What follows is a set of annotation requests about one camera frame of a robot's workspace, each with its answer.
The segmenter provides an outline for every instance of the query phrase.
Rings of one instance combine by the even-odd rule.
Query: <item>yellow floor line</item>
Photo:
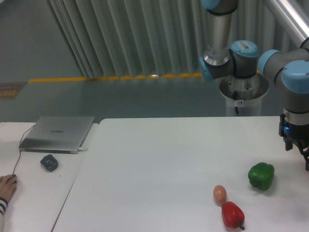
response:
[[[181,73],[178,76],[174,74],[165,74],[161,76],[161,78],[184,78],[184,77],[202,77],[203,75],[201,73],[194,73],[194,74],[189,74],[189,73]],[[98,77],[94,79],[88,79],[85,77],[64,77],[64,78],[37,78],[37,79],[29,79],[29,83],[34,83],[34,82],[61,82],[61,81],[106,81],[106,80],[134,80],[134,79],[149,79],[149,78],[160,78],[158,75],[138,75],[135,77],[132,76],[109,76],[109,77]]]
[[[55,81],[86,81],[85,77],[65,77],[65,78],[40,78],[30,79],[28,82],[55,82]]]

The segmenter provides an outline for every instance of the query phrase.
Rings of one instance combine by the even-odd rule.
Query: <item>striped sleeve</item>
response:
[[[5,209],[7,206],[8,206],[8,202],[5,199],[0,198],[0,214],[3,215],[5,213]]]

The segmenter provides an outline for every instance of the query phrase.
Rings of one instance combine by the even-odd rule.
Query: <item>sleeve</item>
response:
[[[5,199],[0,198],[0,232],[3,231],[3,227],[4,227],[3,214],[5,213],[5,209],[7,206],[8,206],[8,202]]]
[[[4,226],[4,216],[0,214],[0,232],[3,231],[3,226]]]

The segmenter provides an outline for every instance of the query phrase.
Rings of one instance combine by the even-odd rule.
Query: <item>laptop logo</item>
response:
[[[51,130],[50,131],[51,133],[63,133],[64,132],[64,130]]]

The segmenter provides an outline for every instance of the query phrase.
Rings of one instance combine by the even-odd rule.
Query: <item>laptop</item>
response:
[[[93,116],[41,116],[20,144],[20,151],[77,154]]]

